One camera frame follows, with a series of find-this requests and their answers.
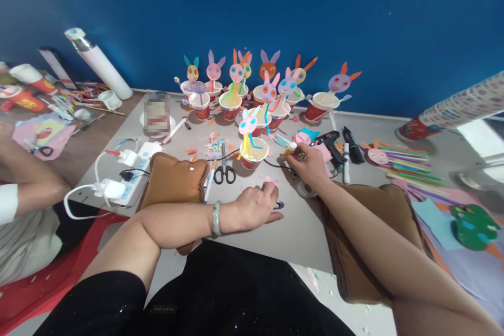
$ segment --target white sleeve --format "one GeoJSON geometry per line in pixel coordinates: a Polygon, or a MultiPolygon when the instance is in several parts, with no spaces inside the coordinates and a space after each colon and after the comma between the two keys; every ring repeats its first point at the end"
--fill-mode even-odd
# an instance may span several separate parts
{"type": "Polygon", "coordinates": [[[0,185],[0,225],[14,220],[17,206],[17,184],[0,185]]]}

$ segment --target gray table surface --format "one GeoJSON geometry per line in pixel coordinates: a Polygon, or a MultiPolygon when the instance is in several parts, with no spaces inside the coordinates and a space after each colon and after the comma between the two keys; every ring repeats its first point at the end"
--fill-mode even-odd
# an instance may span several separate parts
{"type": "MultiPolygon", "coordinates": [[[[183,109],[188,108],[181,104],[181,100],[182,96],[171,96],[171,115],[175,118],[176,122],[179,122],[182,117],[187,116],[187,113],[183,109]]],[[[143,107],[142,101],[109,141],[106,149],[114,149],[125,138],[138,139],[140,146],[143,142],[149,140],[149,138],[143,135],[143,128],[139,122],[143,107]]],[[[303,111],[304,109],[295,108],[293,113],[298,115],[303,111]]],[[[226,138],[230,144],[238,147],[242,136],[238,132],[237,123],[225,121],[218,110],[212,111],[211,117],[213,116],[215,116],[215,122],[211,126],[208,126],[208,120],[200,121],[191,113],[188,122],[192,129],[187,130],[185,127],[182,127],[173,139],[164,146],[164,152],[180,160],[186,160],[192,158],[192,156],[187,156],[185,150],[198,148],[198,158],[203,158],[202,155],[206,152],[206,148],[203,145],[207,144],[204,137],[208,136],[211,132],[219,133],[219,138],[226,138]]],[[[347,126],[352,131],[357,143],[361,143],[362,141],[372,143],[375,139],[379,139],[391,145],[406,146],[405,142],[399,140],[394,133],[398,127],[406,122],[405,119],[339,112],[336,113],[335,118],[338,130],[341,131],[343,126],[347,126]]],[[[285,120],[280,125],[277,134],[282,135],[286,139],[291,139],[297,133],[297,130],[302,129],[304,125],[321,132],[332,130],[328,117],[312,125],[304,123],[303,117],[301,117],[299,122],[294,122],[291,119],[285,120]]],[[[79,138],[83,139],[83,142],[85,142],[85,137],[85,132],[79,136],[79,138]]],[[[269,148],[273,152],[273,155],[268,157],[267,160],[273,164],[281,163],[280,154],[284,149],[274,141],[268,140],[265,134],[262,138],[268,142],[269,148]]],[[[478,155],[464,138],[451,132],[433,135],[428,139],[409,143],[409,146],[415,149],[426,150],[430,153],[434,174],[445,178],[445,183],[448,187],[455,187],[449,179],[450,172],[465,169],[473,166],[476,162],[480,162],[478,155]]],[[[133,147],[133,143],[124,146],[124,148],[130,147],[133,147]]],[[[285,208],[282,210],[285,218],[251,232],[222,236],[217,238],[217,241],[302,266],[332,272],[331,258],[320,217],[318,201],[313,199],[305,200],[298,195],[296,185],[299,178],[294,177],[292,172],[288,170],[274,168],[264,162],[255,171],[244,169],[241,162],[237,160],[233,160],[232,166],[237,174],[235,183],[232,185],[226,183],[216,185],[214,183],[209,198],[210,203],[218,199],[222,202],[232,201],[246,187],[262,185],[264,177],[270,176],[272,180],[280,181],[279,199],[285,203],[285,208]]],[[[104,156],[98,168],[100,179],[110,178],[119,180],[118,174],[125,168],[125,166],[118,164],[112,156],[104,156]]],[[[93,167],[90,167],[79,185],[95,182],[94,176],[93,167]]],[[[389,182],[383,171],[368,163],[361,165],[351,164],[350,176],[352,184],[380,186],[389,182]]],[[[341,182],[342,174],[334,178],[334,180],[341,182]]],[[[140,185],[135,192],[137,198],[139,198],[142,192],[142,186],[140,185]]],[[[103,199],[95,197],[92,191],[87,188],[75,192],[71,199],[96,207],[104,206],[103,199]]],[[[138,201],[132,207],[119,208],[118,212],[124,215],[134,214],[138,201]]]]}

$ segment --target glue stick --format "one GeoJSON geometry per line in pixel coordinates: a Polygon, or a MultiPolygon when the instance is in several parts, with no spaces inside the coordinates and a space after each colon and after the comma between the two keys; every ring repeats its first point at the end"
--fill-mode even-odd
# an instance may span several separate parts
{"type": "Polygon", "coordinates": [[[298,145],[295,144],[294,142],[290,142],[289,144],[287,144],[287,147],[285,147],[285,151],[282,154],[282,159],[285,159],[284,157],[285,155],[292,155],[292,153],[297,147],[298,145]]]}

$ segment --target brown cushion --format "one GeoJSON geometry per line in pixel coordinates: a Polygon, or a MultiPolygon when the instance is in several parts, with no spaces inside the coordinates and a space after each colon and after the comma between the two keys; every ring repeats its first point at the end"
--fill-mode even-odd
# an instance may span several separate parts
{"type": "MultiPolygon", "coordinates": [[[[149,183],[143,192],[138,211],[159,203],[203,203],[203,183],[209,172],[206,160],[180,161],[158,152],[151,158],[150,170],[149,183]]],[[[192,250],[192,243],[177,250],[181,255],[187,255],[192,250]]]]}
{"type": "MultiPolygon", "coordinates": [[[[380,188],[367,185],[338,185],[432,258],[411,202],[400,187],[393,184],[383,185],[380,188]]],[[[391,294],[371,273],[329,209],[325,205],[324,207],[326,236],[341,297],[348,303],[383,303],[390,306],[391,294]]]]}

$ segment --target power strip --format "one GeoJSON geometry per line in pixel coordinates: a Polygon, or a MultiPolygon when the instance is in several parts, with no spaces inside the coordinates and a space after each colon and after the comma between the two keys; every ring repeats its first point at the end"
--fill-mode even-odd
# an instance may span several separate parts
{"type": "MultiPolygon", "coordinates": [[[[152,155],[154,155],[156,152],[161,152],[162,150],[163,148],[161,147],[160,144],[145,142],[142,148],[140,148],[140,151],[138,152],[139,161],[137,161],[135,166],[132,167],[131,169],[138,168],[146,170],[146,168],[149,166],[149,162],[151,160],[152,155]]],[[[133,197],[135,190],[137,189],[137,186],[140,182],[140,178],[146,175],[142,171],[132,171],[132,172],[134,173],[134,176],[130,181],[126,180],[121,181],[121,184],[126,185],[126,190],[122,194],[121,198],[113,200],[112,201],[113,203],[121,206],[127,206],[131,198],[133,197]]]]}

